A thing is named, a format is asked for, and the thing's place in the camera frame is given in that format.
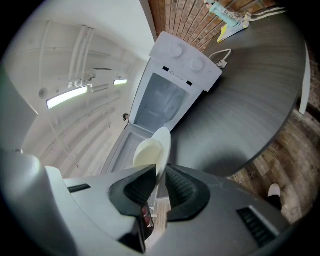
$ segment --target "fluorescent light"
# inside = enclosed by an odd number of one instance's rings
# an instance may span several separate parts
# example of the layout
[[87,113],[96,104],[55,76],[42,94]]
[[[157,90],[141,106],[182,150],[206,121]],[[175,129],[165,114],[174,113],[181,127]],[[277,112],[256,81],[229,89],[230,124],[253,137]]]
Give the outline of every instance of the fluorescent light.
[[70,99],[72,99],[72,98],[74,98],[76,96],[79,96],[81,94],[85,94],[87,91],[88,91],[88,87],[82,87],[82,88],[79,88],[79,89],[68,91],[68,92],[66,92],[64,94],[61,94],[61,95],[57,96],[57,97],[49,99],[46,102],[46,105],[48,106],[48,109],[52,109],[53,107],[59,105],[62,102],[70,100]]
[[118,85],[123,85],[123,84],[126,84],[128,82],[127,79],[123,79],[123,80],[114,80],[114,85],[115,86],[118,86]]

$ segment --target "gray table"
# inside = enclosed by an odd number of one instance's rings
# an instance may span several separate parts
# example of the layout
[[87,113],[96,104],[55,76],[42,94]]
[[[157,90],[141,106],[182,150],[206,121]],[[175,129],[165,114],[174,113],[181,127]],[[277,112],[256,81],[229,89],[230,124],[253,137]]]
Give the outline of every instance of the gray table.
[[285,14],[250,23],[204,54],[232,49],[221,78],[172,131],[170,163],[228,177],[271,143],[301,90],[303,36]]

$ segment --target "person's leg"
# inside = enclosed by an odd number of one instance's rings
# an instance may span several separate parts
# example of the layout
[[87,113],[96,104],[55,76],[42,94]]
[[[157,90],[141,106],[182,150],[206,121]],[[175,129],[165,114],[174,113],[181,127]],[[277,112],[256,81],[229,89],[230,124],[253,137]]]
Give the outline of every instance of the person's leg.
[[269,188],[267,202],[272,204],[275,208],[281,211],[282,204],[280,201],[280,187],[278,184],[272,184]]

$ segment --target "white shoe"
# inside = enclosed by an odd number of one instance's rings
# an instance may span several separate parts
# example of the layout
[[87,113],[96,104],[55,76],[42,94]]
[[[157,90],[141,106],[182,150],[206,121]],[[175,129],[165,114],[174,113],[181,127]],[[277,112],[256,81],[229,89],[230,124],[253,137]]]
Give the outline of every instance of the white shoe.
[[280,187],[278,184],[272,184],[269,188],[269,192],[268,192],[268,197],[271,197],[271,196],[279,196],[280,197]]

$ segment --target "white microwave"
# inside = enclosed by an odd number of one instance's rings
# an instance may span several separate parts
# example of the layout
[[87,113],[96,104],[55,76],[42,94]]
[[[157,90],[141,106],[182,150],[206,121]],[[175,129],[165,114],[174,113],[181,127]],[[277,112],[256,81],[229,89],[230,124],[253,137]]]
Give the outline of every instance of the white microwave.
[[[166,32],[160,34],[149,56],[129,124],[115,143],[101,174],[133,168],[138,145],[161,127],[172,131],[200,94],[208,92],[222,74],[204,54]],[[150,207],[156,196],[155,191]]]

